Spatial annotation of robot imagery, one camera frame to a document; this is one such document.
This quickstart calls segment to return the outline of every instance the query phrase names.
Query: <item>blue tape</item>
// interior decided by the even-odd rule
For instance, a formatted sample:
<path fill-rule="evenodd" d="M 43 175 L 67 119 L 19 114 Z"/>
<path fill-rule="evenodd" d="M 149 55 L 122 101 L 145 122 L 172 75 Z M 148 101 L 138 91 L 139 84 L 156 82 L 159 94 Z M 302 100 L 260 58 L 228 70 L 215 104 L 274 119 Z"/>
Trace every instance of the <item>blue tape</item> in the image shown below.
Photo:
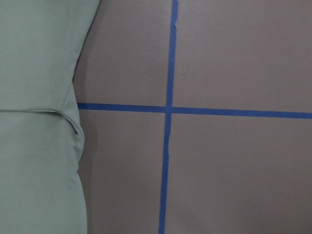
<path fill-rule="evenodd" d="M 165 134 L 164 134 L 161 192 L 160 192 L 160 212 L 159 212 L 159 227 L 158 227 L 159 234 L 165 234 L 165 222 L 166 222 L 168 169 L 169 169 L 169 138 L 171 130 L 171 116 L 172 116 L 172 103 L 174 91 L 174 77 L 175 77 L 177 15 L 178 15 L 178 0 L 173 0 L 171 11 Z"/>
<path fill-rule="evenodd" d="M 250 110 L 228 110 L 228 109 L 174 107 L 173 113 L 176 113 L 176 114 L 197 114 L 197 115 L 217 115 L 217 116 L 249 116 L 249 117 L 312 119 L 312 113 L 281 112 L 281 111 L 250 111 Z"/>
<path fill-rule="evenodd" d="M 163 106 L 137 106 L 120 104 L 100 104 L 100 103 L 78 103 L 81 110 L 101 110 L 101 111 L 134 111 L 134 112 L 154 112 L 165 113 Z"/>
<path fill-rule="evenodd" d="M 133 111 L 133 112 L 154 112 L 154 113 L 167 113 L 167 114 L 312 119 L 312 113 L 305 113 L 305 112 L 250 111 L 250 110 L 165 107 L 165 106 L 139 106 L 139 105 L 136 106 L 136 105 L 119 105 L 119 104 L 97 104 L 97 103 L 78 103 L 78 108 L 81 110 Z"/>

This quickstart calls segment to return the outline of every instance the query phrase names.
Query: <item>gray floor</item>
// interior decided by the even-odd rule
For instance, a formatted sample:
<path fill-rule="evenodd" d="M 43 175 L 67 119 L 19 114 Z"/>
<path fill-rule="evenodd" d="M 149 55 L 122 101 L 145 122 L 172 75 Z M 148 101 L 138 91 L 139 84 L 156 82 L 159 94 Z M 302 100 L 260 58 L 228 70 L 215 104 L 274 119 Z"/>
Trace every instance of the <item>gray floor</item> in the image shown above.
<path fill-rule="evenodd" d="M 165 106 L 171 9 L 102 0 L 77 101 Z M 180 0 L 173 106 L 312 112 L 311 12 L 306 0 Z M 80 116 L 89 234 L 158 233 L 165 114 Z M 312 233 L 311 132 L 312 119 L 172 114 L 165 233 Z"/>

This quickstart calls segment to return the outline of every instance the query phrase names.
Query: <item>green cloth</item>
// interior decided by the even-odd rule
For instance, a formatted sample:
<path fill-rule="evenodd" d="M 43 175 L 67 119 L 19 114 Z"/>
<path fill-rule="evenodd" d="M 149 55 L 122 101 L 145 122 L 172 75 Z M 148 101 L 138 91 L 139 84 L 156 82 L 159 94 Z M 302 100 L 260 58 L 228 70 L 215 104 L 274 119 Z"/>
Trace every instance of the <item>green cloth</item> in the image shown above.
<path fill-rule="evenodd" d="M 87 234 L 73 89 L 99 0 L 0 0 L 0 234 Z"/>

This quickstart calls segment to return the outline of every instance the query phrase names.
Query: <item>gray wall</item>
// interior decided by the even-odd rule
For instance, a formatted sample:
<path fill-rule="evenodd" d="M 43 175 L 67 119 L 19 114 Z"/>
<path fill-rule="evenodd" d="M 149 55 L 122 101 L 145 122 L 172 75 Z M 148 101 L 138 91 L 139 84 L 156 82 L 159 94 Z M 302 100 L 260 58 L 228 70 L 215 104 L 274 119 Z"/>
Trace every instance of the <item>gray wall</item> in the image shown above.
<path fill-rule="evenodd" d="M 176 40 L 172 7 L 102 0 L 85 41 L 77 101 L 103 104 L 80 106 L 89 234 L 312 233 L 312 1 L 180 0 Z M 173 65 L 193 114 L 155 111 Z"/>

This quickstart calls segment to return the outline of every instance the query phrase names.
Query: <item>light green fabric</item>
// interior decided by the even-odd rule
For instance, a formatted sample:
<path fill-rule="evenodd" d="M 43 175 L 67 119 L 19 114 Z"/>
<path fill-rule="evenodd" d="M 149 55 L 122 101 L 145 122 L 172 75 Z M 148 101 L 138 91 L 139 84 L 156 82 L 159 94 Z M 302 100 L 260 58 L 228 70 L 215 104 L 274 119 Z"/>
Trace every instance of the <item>light green fabric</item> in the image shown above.
<path fill-rule="evenodd" d="M 0 234 L 87 234 L 72 79 L 99 0 L 0 0 Z"/>

